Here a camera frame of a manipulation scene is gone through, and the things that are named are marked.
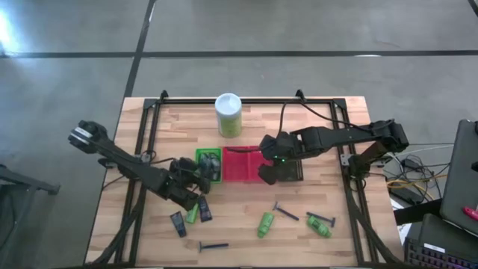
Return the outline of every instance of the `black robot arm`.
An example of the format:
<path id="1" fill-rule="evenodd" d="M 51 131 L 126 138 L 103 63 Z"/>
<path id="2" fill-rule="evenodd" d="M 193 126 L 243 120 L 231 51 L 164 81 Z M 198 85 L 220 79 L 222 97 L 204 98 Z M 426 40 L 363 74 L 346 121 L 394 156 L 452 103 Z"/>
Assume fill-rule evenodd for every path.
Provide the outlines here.
<path id="1" fill-rule="evenodd" d="M 95 122 L 81 121 L 68 137 L 69 142 L 81 151 L 93 154 L 99 153 L 109 161 L 118 165 L 118 170 L 129 179 L 138 179 L 154 194 L 163 199 L 171 199 L 186 210 L 191 210 L 196 205 L 198 194 L 189 191 L 186 187 L 197 183 L 199 189 L 208 193 L 208 182 L 195 177 L 191 172 L 197 167 L 193 161 L 181 158 L 177 164 L 182 173 L 173 173 L 170 170 L 151 167 L 139 157 L 129 155 L 108 138 L 106 128 Z"/>
<path id="2" fill-rule="evenodd" d="M 268 184 L 274 184 L 281 175 L 281 164 L 316 157 L 334 146 L 375 141 L 362 154 L 348 158 L 348 173 L 363 177 L 370 165 L 387 152 L 402 152 L 409 142 L 400 124 L 393 120 L 377 121 L 366 126 L 328 129 L 308 127 L 291 133 L 280 132 L 277 137 L 266 135 L 259 148 L 273 166 L 261 165 L 259 176 Z"/>

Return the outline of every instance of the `white cylindrical container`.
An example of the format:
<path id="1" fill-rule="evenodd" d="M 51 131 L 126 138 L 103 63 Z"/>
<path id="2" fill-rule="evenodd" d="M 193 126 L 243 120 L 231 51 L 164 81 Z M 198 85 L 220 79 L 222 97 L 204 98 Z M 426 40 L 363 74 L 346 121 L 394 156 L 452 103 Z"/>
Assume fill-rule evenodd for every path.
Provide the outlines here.
<path id="1" fill-rule="evenodd" d="M 226 138 L 240 135 L 242 129 L 242 102 L 233 93 L 224 93 L 214 103 L 219 133 Z"/>

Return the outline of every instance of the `green container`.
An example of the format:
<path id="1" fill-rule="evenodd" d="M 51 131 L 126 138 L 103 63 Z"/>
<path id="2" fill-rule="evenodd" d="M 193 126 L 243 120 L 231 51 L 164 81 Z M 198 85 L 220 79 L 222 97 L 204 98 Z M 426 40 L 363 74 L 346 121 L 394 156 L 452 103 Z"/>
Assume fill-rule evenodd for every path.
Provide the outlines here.
<path id="1" fill-rule="evenodd" d="M 262 215 L 261 224 L 259 224 L 259 228 L 257 229 L 257 236 L 259 238 L 263 238 L 264 235 L 266 235 L 267 232 L 269 232 L 269 228 L 272 225 L 273 220 L 274 220 L 274 215 L 269 212 L 265 212 Z"/>
<path id="2" fill-rule="evenodd" d="M 216 179 L 216 180 L 211 179 L 211 183 L 221 183 L 223 181 L 223 151 L 221 150 L 221 148 L 196 149 L 197 164 L 199 164 L 199 156 L 202 153 L 214 153 L 219 157 L 219 161 L 221 162 L 221 171 L 220 171 L 219 179 Z"/>
<path id="3" fill-rule="evenodd" d="M 329 228 L 323 225 L 323 223 L 321 223 L 314 216 L 310 216 L 310 218 L 307 220 L 307 225 L 311 227 L 318 235 L 322 235 L 325 238 L 329 238 L 332 236 L 332 233 L 329 231 Z"/>
<path id="4" fill-rule="evenodd" d="M 199 208 L 199 204 L 196 203 L 194 205 L 193 209 L 187 212 L 186 214 L 186 222 L 187 223 L 194 223 L 196 222 L 196 217 L 197 217 L 197 209 Z"/>

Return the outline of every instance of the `wooden table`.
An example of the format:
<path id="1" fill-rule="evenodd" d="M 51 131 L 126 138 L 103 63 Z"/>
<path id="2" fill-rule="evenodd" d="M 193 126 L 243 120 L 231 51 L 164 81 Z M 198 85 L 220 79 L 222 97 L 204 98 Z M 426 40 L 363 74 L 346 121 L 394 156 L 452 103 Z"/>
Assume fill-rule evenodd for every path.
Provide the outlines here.
<path id="1" fill-rule="evenodd" d="M 370 122 L 364 97 L 345 97 L 350 121 Z M 115 142 L 133 154 L 140 125 L 144 98 L 127 98 L 119 119 Z M 311 107 L 330 117 L 326 105 Z M 265 134 L 275 135 L 279 127 L 281 105 L 244 105 L 243 131 L 240 137 L 226 139 L 217 131 L 213 105 L 162 105 L 155 151 L 158 159 L 189 157 L 196 148 L 258 145 Z M 284 131 L 306 126 L 332 124 L 316 117 L 299 105 L 288 105 L 284 115 Z M 148 137 L 145 137 L 146 148 Z M 357 145 L 358 152 L 368 144 Z M 165 201 L 148 192 L 143 216 L 138 266 L 328 266 L 356 265 L 353 239 L 344 186 L 338 165 L 337 150 L 331 149 L 316 158 L 303 161 L 303 182 L 283 182 L 272 186 L 265 183 L 229 183 L 212 185 L 207 201 L 213 220 L 186 223 L 187 237 L 179 238 L 170 215 L 186 211 L 174 202 Z M 118 177 L 111 170 L 105 182 Z M 120 227 L 127 180 L 122 179 L 102 192 L 96 221 L 87 252 L 87 262 L 94 260 L 108 245 Z M 403 258 L 402 247 L 392 207 L 383 178 L 371 176 L 365 188 L 373 228 L 396 257 Z M 264 212 L 272 212 L 275 201 L 283 209 L 300 217 L 292 220 L 277 211 L 271 230 L 259 239 L 257 228 Z M 306 225 L 306 211 L 336 217 L 331 238 L 322 238 Z M 125 251 L 129 252 L 127 238 Z M 203 244 L 229 243 L 221 250 L 198 253 Z M 361 230 L 366 256 L 367 243 Z"/>

